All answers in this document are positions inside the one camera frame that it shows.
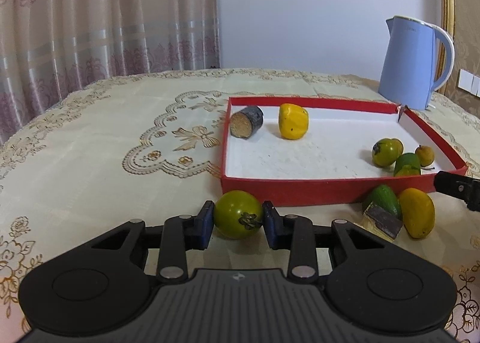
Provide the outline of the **brown longan fruit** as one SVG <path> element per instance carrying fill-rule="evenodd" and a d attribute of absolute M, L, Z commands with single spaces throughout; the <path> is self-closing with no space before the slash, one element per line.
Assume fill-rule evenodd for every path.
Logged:
<path fill-rule="evenodd" d="M 415 155 L 418 157 L 421 167 L 427 168 L 434 163 L 434 151 L 427 145 L 419 145 L 415 150 Z"/>

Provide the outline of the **yellow mango fruit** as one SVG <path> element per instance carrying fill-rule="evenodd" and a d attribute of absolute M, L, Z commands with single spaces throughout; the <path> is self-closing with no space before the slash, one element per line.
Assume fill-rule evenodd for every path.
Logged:
<path fill-rule="evenodd" d="M 431 197 L 416 188 L 407 188 L 398 196 L 403 225 L 413 239 L 424 239 L 434 229 L 435 206 Z"/>

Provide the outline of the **green round tomato fruit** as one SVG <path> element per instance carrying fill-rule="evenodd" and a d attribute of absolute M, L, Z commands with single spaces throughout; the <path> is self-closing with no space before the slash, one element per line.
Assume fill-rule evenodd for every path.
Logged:
<path fill-rule="evenodd" d="M 242 240 L 255 235 L 263 224 L 263 208 L 250 193 L 233 190 L 215 204 L 214 224 L 221 235 Z"/>

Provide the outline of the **dark sugarcane piece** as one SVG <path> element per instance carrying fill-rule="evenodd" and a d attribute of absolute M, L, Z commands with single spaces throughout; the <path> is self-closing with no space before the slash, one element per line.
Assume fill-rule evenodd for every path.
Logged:
<path fill-rule="evenodd" d="M 229 121 L 230 134 L 247 140 L 262 128 L 264 114 L 258 106 L 250 105 L 234 113 Z"/>
<path fill-rule="evenodd" d="M 395 241 L 403 227 L 401 220 L 374 202 L 370 203 L 364 210 L 360 225 L 365 230 L 390 242 Z"/>

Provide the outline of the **green yellow fruit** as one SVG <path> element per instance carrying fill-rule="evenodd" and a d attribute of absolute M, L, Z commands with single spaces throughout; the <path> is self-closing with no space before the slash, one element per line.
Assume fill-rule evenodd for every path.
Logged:
<path fill-rule="evenodd" d="M 391 166 L 403 153 L 404 145 L 396 138 L 384 138 L 377 141 L 372 148 L 372 160 L 375 166 Z"/>

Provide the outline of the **yellow pepper chunk large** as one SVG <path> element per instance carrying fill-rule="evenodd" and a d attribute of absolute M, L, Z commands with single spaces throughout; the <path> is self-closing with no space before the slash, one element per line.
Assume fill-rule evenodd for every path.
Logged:
<path fill-rule="evenodd" d="M 307 133 L 308 125 L 309 116 L 304 107 L 291 103 L 280 105 L 278 127 L 283 139 L 301 139 Z"/>

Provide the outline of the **red shallow box tray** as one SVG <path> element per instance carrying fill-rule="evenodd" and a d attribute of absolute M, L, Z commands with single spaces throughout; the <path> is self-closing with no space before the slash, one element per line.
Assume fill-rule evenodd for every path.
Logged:
<path fill-rule="evenodd" d="M 280 105 L 297 104 L 309 115 L 309 128 L 298 141 L 281 137 Z M 275 206 L 332 205 L 360 202 L 386 184 L 399 193 L 434 190 L 437 172 L 464 175 L 468 166 L 431 124 L 409 109 L 391 103 L 319 97 L 231 96 L 226 114 L 249 105 L 264 114 L 263 126 L 249 139 L 224 130 L 221 154 L 223 192 L 242 190 Z M 405 152 L 425 144 L 434 150 L 433 164 L 420 175 L 395 177 L 374 166 L 371 151 L 384 137 L 403 143 Z"/>

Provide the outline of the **light blue electric kettle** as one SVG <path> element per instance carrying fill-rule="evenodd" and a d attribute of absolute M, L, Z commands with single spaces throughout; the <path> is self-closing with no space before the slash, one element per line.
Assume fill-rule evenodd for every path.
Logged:
<path fill-rule="evenodd" d="M 452 74 L 453 39 L 440 26 L 415 18 L 396 15 L 386 24 L 390 39 L 378 92 L 391 102 L 425 110 Z"/>

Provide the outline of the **pink floral curtain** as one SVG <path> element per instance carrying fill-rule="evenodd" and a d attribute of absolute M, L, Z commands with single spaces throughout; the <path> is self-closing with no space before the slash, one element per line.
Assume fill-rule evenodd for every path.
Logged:
<path fill-rule="evenodd" d="M 1 139 L 112 76 L 216 68 L 216 0 L 1 0 Z"/>

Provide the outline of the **white wall switch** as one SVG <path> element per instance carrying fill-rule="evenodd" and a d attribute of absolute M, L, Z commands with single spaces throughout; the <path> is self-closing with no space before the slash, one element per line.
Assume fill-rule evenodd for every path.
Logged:
<path fill-rule="evenodd" d="M 458 88 L 476 97 L 480 96 L 480 78 L 465 70 L 460 70 Z"/>

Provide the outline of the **gold ornate frame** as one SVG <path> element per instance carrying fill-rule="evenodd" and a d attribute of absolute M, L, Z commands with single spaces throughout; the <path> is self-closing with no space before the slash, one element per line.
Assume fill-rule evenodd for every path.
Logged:
<path fill-rule="evenodd" d="M 458 85 L 461 71 L 479 75 L 479 0 L 441 0 L 441 26 L 454 39 L 456 60 L 451 77 L 439 92 L 479 116 L 479 97 Z"/>

